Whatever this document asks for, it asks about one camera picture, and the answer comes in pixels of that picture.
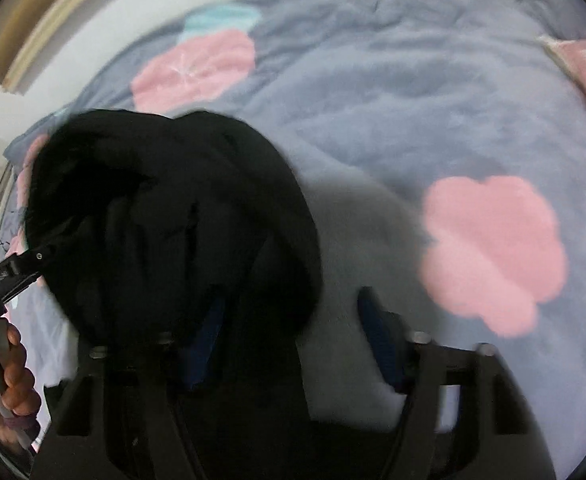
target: gray blanket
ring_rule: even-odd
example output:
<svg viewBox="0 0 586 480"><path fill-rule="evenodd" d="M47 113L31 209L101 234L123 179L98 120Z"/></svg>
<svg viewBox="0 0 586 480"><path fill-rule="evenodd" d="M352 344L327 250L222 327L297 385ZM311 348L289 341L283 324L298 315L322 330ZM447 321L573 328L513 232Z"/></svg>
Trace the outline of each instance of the gray blanket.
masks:
<svg viewBox="0 0 586 480"><path fill-rule="evenodd" d="M199 9L125 49L7 157L22 168L36 136L88 108L204 107L247 121L290 161L320 233L326 287L299 342L311 415L397 422L403 398L355 315L371 285L440 344L496 345L566 478L586 453L586 102L538 37L586 36L579 2ZM16 202L4 224L6 248ZM45 287L10 315L38 381L73 373L71 332Z"/></svg>

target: pink flower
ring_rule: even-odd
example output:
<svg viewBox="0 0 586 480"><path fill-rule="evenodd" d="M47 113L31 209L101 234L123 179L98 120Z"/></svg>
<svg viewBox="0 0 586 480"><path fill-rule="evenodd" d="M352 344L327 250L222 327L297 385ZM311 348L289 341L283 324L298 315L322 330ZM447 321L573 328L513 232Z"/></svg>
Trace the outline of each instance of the pink flower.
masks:
<svg viewBox="0 0 586 480"><path fill-rule="evenodd" d="M241 30L191 38L153 58L131 82L136 110L160 114L214 100L254 68L255 45Z"/></svg>
<svg viewBox="0 0 586 480"><path fill-rule="evenodd" d="M530 333L537 304L556 298L568 273L548 202L516 176L451 177L428 190L424 215L436 239L420 270L431 298L500 336Z"/></svg>
<svg viewBox="0 0 586 480"><path fill-rule="evenodd" d="M47 134L41 134L33 140L24 156L22 171L17 177L17 206L25 207L29 201L29 186L31 185L31 171L33 161L40 150L49 141Z"/></svg>

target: hand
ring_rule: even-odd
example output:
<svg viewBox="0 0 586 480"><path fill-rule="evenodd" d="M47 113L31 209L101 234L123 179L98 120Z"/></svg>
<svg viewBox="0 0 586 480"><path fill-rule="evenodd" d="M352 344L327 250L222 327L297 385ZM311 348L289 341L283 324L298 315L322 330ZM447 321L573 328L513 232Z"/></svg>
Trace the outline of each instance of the hand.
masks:
<svg viewBox="0 0 586 480"><path fill-rule="evenodd" d="M42 405L42 400L33 389L35 377L25 367L26 349L20 344L18 329L9 325L6 335L11 343L11 349L4 367L4 382L7 390L2 395L4 405L16 415L31 415L37 413ZM4 418L0 415L0 442L14 453L20 453L21 447L14 430L6 427Z"/></svg>

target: handle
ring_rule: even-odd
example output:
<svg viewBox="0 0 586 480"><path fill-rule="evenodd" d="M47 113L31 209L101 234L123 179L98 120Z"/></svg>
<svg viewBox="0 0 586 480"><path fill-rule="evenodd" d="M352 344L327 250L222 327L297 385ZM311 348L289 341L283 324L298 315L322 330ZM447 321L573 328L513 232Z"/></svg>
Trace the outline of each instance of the handle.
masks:
<svg viewBox="0 0 586 480"><path fill-rule="evenodd" d="M32 451L32 443L40 432L40 425L34 416L17 416L9 410L2 402L2 395L6 392L6 383L4 382L4 368L2 361L8 360L10 351L9 340L6 335L8 321L5 318L0 319L0 415L4 418L5 423L12 428L17 435L20 446L28 451Z"/></svg>

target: bed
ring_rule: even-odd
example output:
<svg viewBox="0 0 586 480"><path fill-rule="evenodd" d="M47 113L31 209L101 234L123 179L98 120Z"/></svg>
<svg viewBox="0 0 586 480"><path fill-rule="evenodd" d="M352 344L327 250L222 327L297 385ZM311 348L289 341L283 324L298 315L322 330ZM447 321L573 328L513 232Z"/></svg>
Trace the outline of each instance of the bed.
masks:
<svg viewBox="0 0 586 480"><path fill-rule="evenodd" d="M24 250L30 165L91 108L248 122L286 156L317 224L324 297L299 342L311 416L390 431L355 312L440 344L497 346L558 477L586 455L586 99L540 37L586 39L582 0L235 0L128 46L76 100L14 140L0 259ZM41 389L77 336L45 283L8 306ZM454 424L455 392L440 424ZM43 426L48 412L40 413Z"/></svg>

